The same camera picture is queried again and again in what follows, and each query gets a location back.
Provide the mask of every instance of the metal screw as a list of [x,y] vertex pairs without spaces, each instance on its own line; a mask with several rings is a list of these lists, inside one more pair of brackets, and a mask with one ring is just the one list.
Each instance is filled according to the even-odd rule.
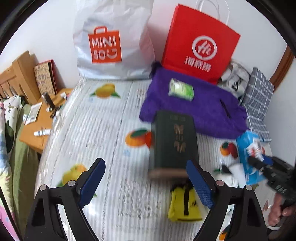
[[75,184],[76,184],[76,182],[73,180],[68,182],[68,186],[70,186],[70,187],[74,186]]
[[218,180],[218,181],[216,182],[216,184],[217,184],[218,186],[224,186],[224,182],[221,181],[221,180]]
[[43,190],[45,190],[46,189],[46,185],[41,185],[40,187],[39,187],[39,189],[40,189],[40,191],[43,191]]
[[253,190],[252,186],[250,186],[250,185],[246,185],[246,189],[247,189],[248,191],[252,191],[252,190]]

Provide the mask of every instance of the wooden nightstand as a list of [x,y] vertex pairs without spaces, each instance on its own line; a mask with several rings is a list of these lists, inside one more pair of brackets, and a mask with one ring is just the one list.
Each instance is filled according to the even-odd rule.
[[[66,92],[66,94],[70,94],[72,90],[73,89],[62,89],[55,97],[51,97],[52,101],[56,106],[62,105],[63,103],[65,103],[65,100],[61,98],[60,94],[63,92]],[[21,142],[26,143],[33,150],[37,151],[40,154],[42,154],[43,152],[48,136],[44,136],[42,146],[41,137],[34,136],[34,132],[40,131],[42,127],[43,129],[51,129],[53,119],[50,118],[51,113],[46,112],[47,107],[48,106],[43,102],[39,110],[37,120],[33,123],[24,126],[21,136],[19,138]]]

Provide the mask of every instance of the blue milk carton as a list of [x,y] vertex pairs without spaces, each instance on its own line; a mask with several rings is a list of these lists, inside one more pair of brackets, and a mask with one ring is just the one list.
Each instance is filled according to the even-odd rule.
[[260,171],[248,165],[249,154],[247,152],[247,147],[254,142],[257,142],[258,145],[261,146],[260,137],[257,134],[251,132],[250,130],[245,131],[241,136],[237,138],[237,149],[239,151],[239,159],[244,166],[246,183],[248,185],[256,184],[265,179],[265,177]]

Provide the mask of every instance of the human hand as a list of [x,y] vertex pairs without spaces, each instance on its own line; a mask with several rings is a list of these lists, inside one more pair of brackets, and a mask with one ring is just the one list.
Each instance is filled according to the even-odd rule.
[[282,204],[283,197],[281,194],[276,193],[274,197],[274,204],[271,207],[270,214],[268,215],[268,224],[270,226],[275,226],[280,221],[280,216],[290,216],[296,211],[296,206],[292,205],[290,207],[287,207],[281,211],[281,204]]

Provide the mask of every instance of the wooden bed headboard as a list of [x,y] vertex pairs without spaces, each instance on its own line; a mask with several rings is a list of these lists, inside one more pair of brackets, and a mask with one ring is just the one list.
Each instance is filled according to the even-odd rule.
[[34,73],[34,60],[29,51],[14,60],[0,74],[0,98],[24,95],[29,104],[36,104],[41,97]]

